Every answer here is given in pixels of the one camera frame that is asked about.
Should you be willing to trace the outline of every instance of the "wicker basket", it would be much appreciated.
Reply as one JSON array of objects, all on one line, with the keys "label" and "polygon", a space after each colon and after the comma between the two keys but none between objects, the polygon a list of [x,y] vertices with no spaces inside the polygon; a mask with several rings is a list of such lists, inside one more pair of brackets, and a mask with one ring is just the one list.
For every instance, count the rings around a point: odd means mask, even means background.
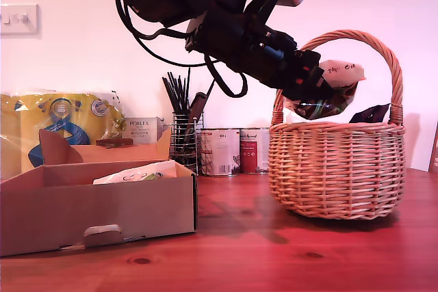
[{"label": "wicker basket", "polygon": [[270,189],[287,209],[307,217],[372,220],[391,213],[403,194],[402,71],[391,50],[360,31],[324,34],[303,50],[342,38],[365,42],[386,59],[393,87],[389,123],[282,123],[279,90],[270,127]]}]

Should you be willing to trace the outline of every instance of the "plastic bag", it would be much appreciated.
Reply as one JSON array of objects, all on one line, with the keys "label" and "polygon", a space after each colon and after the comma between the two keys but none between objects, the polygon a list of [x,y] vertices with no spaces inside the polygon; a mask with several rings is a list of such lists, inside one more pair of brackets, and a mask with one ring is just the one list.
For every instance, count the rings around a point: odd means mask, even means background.
[{"label": "plastic bag", "polygon": [[95,179],[93,185],[149,181],[157,178],[176,178],[177,168],[173,160],[157,162],[138,168],[126,169],[116,174]]},{"label": "plastic bag", "polygon": [[285,100],[285,107],[308,120],[336,116],[342,113],[355,99],[357,83],[344,88],[335,88],[335,95],[328,100],[291,101]]},{"label": "plastic bag", "polygon": [[1,95],[1,178],[43,164],[38,132],[59,133],[72,145],[121,137],[125,119],[114,94],[38,92]]},{"label": "plastic bag", "polygon": [[360,65],[340,61],[325,61],[320,64],[324,69],[324,80],[334,89],[330,99],[291,101],[285,99],[285,107],[308,120],[336,116],[342,113],[355,99],[358,82],[365,79],[364,69]]}]

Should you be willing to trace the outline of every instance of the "wood grain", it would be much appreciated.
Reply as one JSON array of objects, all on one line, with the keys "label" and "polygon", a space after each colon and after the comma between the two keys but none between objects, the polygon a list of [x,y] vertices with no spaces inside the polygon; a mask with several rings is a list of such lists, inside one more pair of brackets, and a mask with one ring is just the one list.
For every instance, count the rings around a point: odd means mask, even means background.
[{"label": "wood grain", "polygon": [[267,176],[200,177],[196,234],[3,258],[1,291],[437,291],[437,216],[438,175],[415,170],[371,222],[290,213]]}]

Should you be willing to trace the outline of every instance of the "robotic arm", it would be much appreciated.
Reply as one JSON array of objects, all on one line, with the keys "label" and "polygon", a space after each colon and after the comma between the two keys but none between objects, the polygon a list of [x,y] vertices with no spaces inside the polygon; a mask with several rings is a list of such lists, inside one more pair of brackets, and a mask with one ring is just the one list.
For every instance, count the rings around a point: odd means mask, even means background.
[{"label": "robotic arm", "polygon": [[[297,6],[302,0],[116,0],[125,26],[139,39],[152,40],[159,35],[184,38],[187,51],[205,55],[205,63],[220,88],[230,97],[242,97],[248,91],[244,73],[270,88],[283,90],[292,100],[330,97],[332,88],[323,80],[320,54],[299,51],[289,35],[275,31],[266,22],[276,5]],[[164,28],[151,36],[141,34],[131,24],[128,7],[149,22]],[[191,20],[186,33],[169,29]],[[244,82],[234,94],[222,80],[210,57],[238,72]]]}]

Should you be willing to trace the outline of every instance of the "yellow packaging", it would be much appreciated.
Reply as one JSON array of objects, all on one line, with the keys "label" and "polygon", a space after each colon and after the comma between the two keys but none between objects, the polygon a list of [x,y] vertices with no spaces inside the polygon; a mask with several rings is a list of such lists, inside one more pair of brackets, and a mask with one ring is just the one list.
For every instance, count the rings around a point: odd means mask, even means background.
[{"label": "yellow packaging", "polygon": [[[38,136],[40,129],[58,132],[72,145],[95,144],[96,140],[101,138],[121,136],[124,122],[122,113],[105,99],[93,94],[2,96],[2,103],[3,99],[6,101],[7,98],[14,106],[1,113],[1,134],[2,139],[19,139],[20,142],[14,145],[20,153],[21,160],[18,162],[21,173],[42,165]],[[18,128],[16,124],[12,124],[11,118],[15,117],[18,117]],[[6,126],[4,133],[3,118],[11,122]],[[9,172],[7,174],[3,171],[4,165],[2,160],[2,176],[10,176]],[[13,172],[17,170],[15,167],[11,168]]]},{"label": "yellow packaging", "polygon": [[16,99],[1,95],[0,179],[21,173],[20,113],[14,110]]}]

